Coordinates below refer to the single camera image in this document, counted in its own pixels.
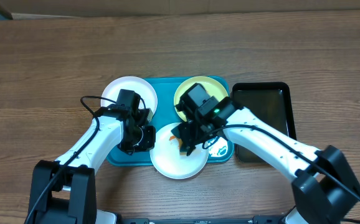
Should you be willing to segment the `white plate front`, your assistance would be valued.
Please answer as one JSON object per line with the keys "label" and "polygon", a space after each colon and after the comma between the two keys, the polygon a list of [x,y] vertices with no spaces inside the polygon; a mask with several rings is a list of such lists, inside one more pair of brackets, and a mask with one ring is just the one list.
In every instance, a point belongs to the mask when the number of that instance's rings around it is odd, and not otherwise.
{"label": "white plate front", "polygon": [[156,133],[154,148],[149,151],[154,168],[170,179],[188,179],[198,174],[206,165],[209,151],[203,149],[201,144],[190,156],[180,155],[177,142],[171,144],[169,138],[171,130],[180,123],[171,123],[162,127]]}

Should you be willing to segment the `white plate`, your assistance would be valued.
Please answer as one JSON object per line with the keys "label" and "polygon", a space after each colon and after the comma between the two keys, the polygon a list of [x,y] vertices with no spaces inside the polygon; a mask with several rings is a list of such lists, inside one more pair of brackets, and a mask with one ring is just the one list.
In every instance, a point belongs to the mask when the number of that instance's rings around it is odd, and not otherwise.
{"label": "white plate", "polygon": [[201,144],[190,156],[180,155],[177,142],[171,144],[169,138],[171,130],[180,123],[171,123],[162,127],[156,133],[154,148],[149,151],[154,168],[170,179],[188,179],[198,174],[206,165],[209,151],[203,149]]}
{"label": "white plate", "polygon": [[158,105],[158,96],[152,85],[139,77],[121,77],[112,81],[104,89],[102,97],[117,101],[118,94],[121,89],[135,91],[142,99],[144,99],[146,108],[151,110],[151,114],[148,115],[148,121],[151,122]]}

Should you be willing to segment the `green yellow sponge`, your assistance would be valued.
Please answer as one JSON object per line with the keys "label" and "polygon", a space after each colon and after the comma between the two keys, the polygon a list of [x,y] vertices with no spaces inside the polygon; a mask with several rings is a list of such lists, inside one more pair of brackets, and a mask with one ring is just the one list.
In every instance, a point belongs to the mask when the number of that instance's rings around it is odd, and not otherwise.
{"label": "green yellow sponge", "polygon": [[180,137],[180,130],[178,128],[173,128],[171,130],[171,134],[172,136],[169,138],[171,144],[177,142],[177,147],[180,155],[187,156],[188,155],[187,145],[183,143],[183,140]]}

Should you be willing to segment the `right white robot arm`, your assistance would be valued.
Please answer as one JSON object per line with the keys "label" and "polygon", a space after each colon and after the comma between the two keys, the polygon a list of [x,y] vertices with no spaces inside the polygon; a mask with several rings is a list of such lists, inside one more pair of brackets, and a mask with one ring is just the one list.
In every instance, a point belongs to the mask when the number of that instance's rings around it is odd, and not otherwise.
{"label": "right white robot arm", "polygon": [[340,223],[360,202],[360,184],[339,149],[321,151],[289,138],[229,97],[186,96],[176,109],[187,121],[173,132],[188,153],[220,136],[252,151],[290,181],[295,207],[284,223]]}

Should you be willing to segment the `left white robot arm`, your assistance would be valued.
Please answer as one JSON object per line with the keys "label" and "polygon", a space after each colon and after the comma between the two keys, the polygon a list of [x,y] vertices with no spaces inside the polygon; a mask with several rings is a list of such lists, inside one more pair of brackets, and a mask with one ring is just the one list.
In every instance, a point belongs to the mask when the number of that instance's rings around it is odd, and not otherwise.
{"label": "left white robot arm", "polygon": [[86,133],[55,161],[34,167],[26,223],[116,223],[97,208],[95,176],[113,148],[128,154],[152,149],[154,111],[111,104],[92,112]]}

